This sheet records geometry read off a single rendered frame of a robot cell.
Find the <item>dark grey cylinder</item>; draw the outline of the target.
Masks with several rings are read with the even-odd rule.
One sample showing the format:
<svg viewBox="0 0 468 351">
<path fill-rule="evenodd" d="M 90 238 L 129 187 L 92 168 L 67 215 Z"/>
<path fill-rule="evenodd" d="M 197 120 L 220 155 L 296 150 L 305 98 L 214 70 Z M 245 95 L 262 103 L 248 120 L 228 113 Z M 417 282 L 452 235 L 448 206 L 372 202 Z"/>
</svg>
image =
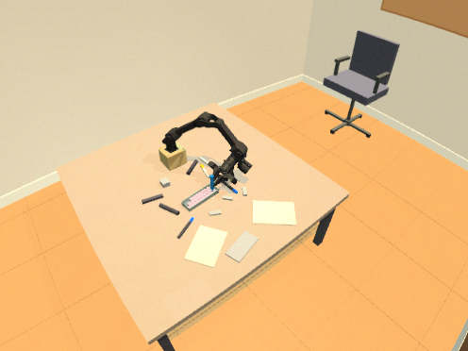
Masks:
<svg viewBox="0 0 468 351">
<path fill-rule="evenodd" d="M 192 165 L 191 165 L 190 168 L 187 170 L 186 175 L 189 175 L 189 174 L 191 173 L 192 169 L 194 168 L 194 166 L 196 165 L 197 162 L 198 162 L 197 159 L 195 159 L 195 160 L 193 161 Z"/>
<path fill-rule="evenodd" d="M 167 205 L 164 205 L 164 204 L 161 203 L 161 202 L 159 203 L 159 207 L 161 207 L 161 208 L 163 208 L 163 209 L 166 209 L 166 210 L 168 210 L 168 211 L 170 211 L 170 212 L 172 212 L 172 213 L 174 213 L 174 214 L 176 214 L 176 215 L 178 215 L 178 214 L 180 213 L 180 210 L 171 208 L 171 207 L 169 207 L 169 206 L 167 206 Z"/>
<path fill-rule="evenodd" d="M 156 195 L 156 196 L 153 195 L 153 196 L 142 199 L 142 203 L 145 204 L 145 203 L 148 203 L 150 201 L 153 201 L 153 200 L 156 200 L 156 199 L 161 199 L 161 198 L 163 198 L 162 194 Z"/>
</svg>

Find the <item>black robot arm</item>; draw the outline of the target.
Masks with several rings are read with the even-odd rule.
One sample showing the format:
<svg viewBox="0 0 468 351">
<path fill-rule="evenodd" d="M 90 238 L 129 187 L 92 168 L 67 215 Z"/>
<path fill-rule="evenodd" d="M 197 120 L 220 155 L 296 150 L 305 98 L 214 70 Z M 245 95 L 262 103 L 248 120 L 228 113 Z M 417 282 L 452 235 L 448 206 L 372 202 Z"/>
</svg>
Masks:
<svg viewBox="0 0 468 351">
<path fill-rule="evenodd" d="M 210 122 L 210 120 L 214 122 Z M 214 114 L 203 112 L 199 117 L 195 120 L 181 126 L 181 127 L 173 127 L 171 128 L 168 133 L 165 135 L 165 139 L 162 140 L 163 144 L 165 144 L 165 149 L 169 153 L 175 152 L 175 150 L 179 149 L 176 146 L 176 142 L 185 134 L 195 128 L 209 128 L 215 127 L 217 128 L 220 133 L 224 136 L 226 141 L 230 144 L 231 149 L 229 151 L 231 154 L 227 159 L 229 159 L 234 165 L 237 164 L 237 168 L 241 170 L 244 174 L 252 168 L 252 164 L 249 163 L 245 158 L 247 157 L 247 146 L 239 141 L 229 127 L 225 124 L 224 120 L 218 118 Z"/>
</svg>

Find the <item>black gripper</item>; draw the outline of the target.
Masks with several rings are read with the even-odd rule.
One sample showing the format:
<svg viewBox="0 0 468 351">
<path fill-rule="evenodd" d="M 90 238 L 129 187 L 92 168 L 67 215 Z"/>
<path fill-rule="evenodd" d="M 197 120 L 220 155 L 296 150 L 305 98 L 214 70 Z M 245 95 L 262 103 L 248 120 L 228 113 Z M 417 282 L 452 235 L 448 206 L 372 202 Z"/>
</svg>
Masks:
<svg viewBox="0 0 468 351">
<path fill-rule="evenodd" d="M 231 183 L 233 183 L 234 185 L 237 183 L 237 179 L 235 178 L 235 176 L 229 173 L 232 169 L 234 170 L 235 166 L 229 159 L 224 159 L 224 163 L 221 166 L 219 165 L 219 167 L 213 161 L 210 161 L 208 165 L 213 170 L 212 174 L 214 181 L 219 176 L 213 184 L 214 187 L 219 183 L 228 180 L 231 180 Z M 220 173 L 222 175 L 219 175 Z"/>
</svg>

